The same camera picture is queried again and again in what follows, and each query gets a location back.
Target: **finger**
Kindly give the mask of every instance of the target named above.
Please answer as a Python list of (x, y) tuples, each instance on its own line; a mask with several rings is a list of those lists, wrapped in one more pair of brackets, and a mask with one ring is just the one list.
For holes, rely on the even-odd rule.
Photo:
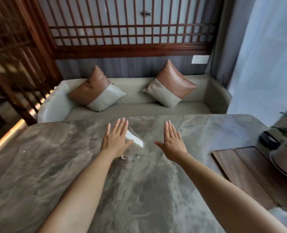
[(154, 144), (156, 144), (158, 147), (161, 148), (161, 150), (163, 150), (164, 144), (163, 144), (162, 142), (160, 142), (160, 141), (155, 141)]
[(128, 120), (124, 123), (120, 136), (125, 137), (128, 129)]
[(164, 124), (164, 142), (169, 140), (168, 122)]
[(178, 138), (178, 135), (177, 135), (175, 126), (174, 126), (174, 125), (171, 125), (171, 128), (172, 128), (172, 130), (173, 130), (174, 137), (175, 137), (175, 138)]
[(124, 126), (124, 123), (125, 123), (125, 118), (122, 118), (122, 121), (120, 122), (120, 124), (118, 125), (118, 129), (116, 130), (117, 134), (121, 134), (121, 130)]
[(116, 123), (115, 123), (115, 125), (114, 125), (114, 127), (113, 127), (113, 129), (112, 129), (112, 132), (111, 133), (115, 133), (116, 132), (116, 130), (118, 129), (118, 125), (120, 124), (120, 119), (118, 119), (117, 121), (116, 121)]
[(168, 131), (169, 131), (169, 137), (171, 137), (171, 138), (175, 137), (174, 133), (173, 133), (173, 128), (172, 128), (170, 120), (168, 121)]
[(178, 139), (182, 141), (181, 134), (179, 131), (177, 132), (177, 136), (178, 136)]
[(111, 127), (111, 124), (108, 123), (108, 125), (107, 125), (107, 130), (106, 130), (106, 132), (105, 132), (105, 136), (107, 136), (107, 135), (110, 134), (110, 127)]
[(124, 153), (124, 151), (125, 151), (131, 144), (133, 144), (133, 143), (134, 143), (134, 140), (128, 141), (128, 142), (124, 145), (124, 147), (123, 147), (123, 153)]

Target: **white wall socket plate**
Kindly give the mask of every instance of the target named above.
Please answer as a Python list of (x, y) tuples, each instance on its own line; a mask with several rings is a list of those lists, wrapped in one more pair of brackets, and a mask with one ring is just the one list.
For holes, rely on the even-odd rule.
[(207, 64), (209, 55), (194, 55), (191, 64)]

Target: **person's left hand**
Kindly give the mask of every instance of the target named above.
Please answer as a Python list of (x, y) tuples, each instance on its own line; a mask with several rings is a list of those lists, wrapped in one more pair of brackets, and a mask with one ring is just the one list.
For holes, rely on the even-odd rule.
[(122, 156), (124, 151), (134, 142), (133, 140), (128, 141), (125, 144), (125, 136), (128, 128), (128, 121), (125, 118), (122, 120), (118, 119), (115, 123), (114, 128), (110, 133), (110, 124), (107, 126), (105, 136), (101, 144), (101, 152), (107, 151), (112, 155), (112, 158)]

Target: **brown and beige pillow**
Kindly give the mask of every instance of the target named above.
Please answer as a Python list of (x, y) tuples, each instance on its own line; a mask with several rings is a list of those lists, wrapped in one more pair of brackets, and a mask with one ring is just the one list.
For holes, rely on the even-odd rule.
[(143, 91), (164, 106), (174, 108), (196, 87), (168, 60), (166, 66)]
[(85, 82), (69, 93), (69, 97), (78, 105), (85, 105), (96, 112), (109, 108), (125, 95), (125, 92), (108, 80), (98, 66), (95, 66)]

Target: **black ring-shaped object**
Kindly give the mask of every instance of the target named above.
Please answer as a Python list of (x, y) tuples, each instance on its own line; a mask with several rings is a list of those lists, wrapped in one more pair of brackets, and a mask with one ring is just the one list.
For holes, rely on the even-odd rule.
[(268, 131), (264, 131), (263, 133), (260, 134), (259, 141), (262, 145), (264, 145), (266, 148), (270, 150), (276, 150), (281, 145), (281, 143), (277, 139), (275, 139), (275, 137), (272, 136)]

